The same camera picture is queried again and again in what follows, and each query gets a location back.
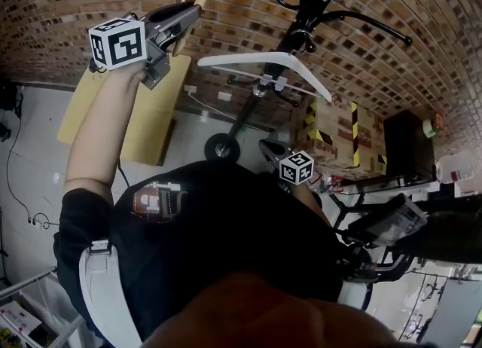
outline person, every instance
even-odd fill
[[[54,252],[59,281],[87,324],[99,333],[79,259],[108,238],[145,347],[394,346],[378,321],[336,304],[341,244],[306,187],[290,195],[236,164],[202,161],[131,186],[113,205],[143,74],[144,63],[111,71],[69,155]]]

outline patch on shirt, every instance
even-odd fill
[[[185,194],[176,183],[151,182],[134,193],[132,214],[152,222],[171,222],[181,212]]]

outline brick wall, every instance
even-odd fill
[[[122,16],[138,15],[180,0],[0,0],[1,71],[16,81],[77,84],[90,58],[87,29]],[[382,117],[411,108],[420,116],[434,111],[447,122],[440,151],[478,147],[482,142],[482,0],[333,0],[328,10],[350,9],[382,20],[413,38],[413,46],[366,25],[347,20],[320,25],[315,53],[299,57],[332,92]],[[275,48],[294,12],[273,0],[208,0],[185,53],[268,51]],[[249,72],[261,73],[260,66]],[[304,83],[295,75],[295,85]],[[197,96],[236,114],[250,89],[226,85],[227,73],[193,65],[189,82]],[[219,90],[233,94],[217,100]],[[292,98],[300,98],[291,92]],[[195,102],[182,95],[183,105]],[[289,119],[291,106],[267,97],[252,120],[275,127]]]

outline cardboard box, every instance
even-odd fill
[[[332,103],[308,99],[301,108],[295,145],[313,157],[316,165],[355,181],[385,175],[385,139],[379,117],[340,96],[334,96]]]

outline black t-shirt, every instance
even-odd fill
[[[234,271],[257,273],[300,298],[336,301],[341,287],[334,233],[290,194],[236,164],[197,162],[152,177],[128,188],[114,208],[81,189],[64,196],[53,246],[58,276],[91,328],[78,262],[106,237],[117,247],[143,340]]]

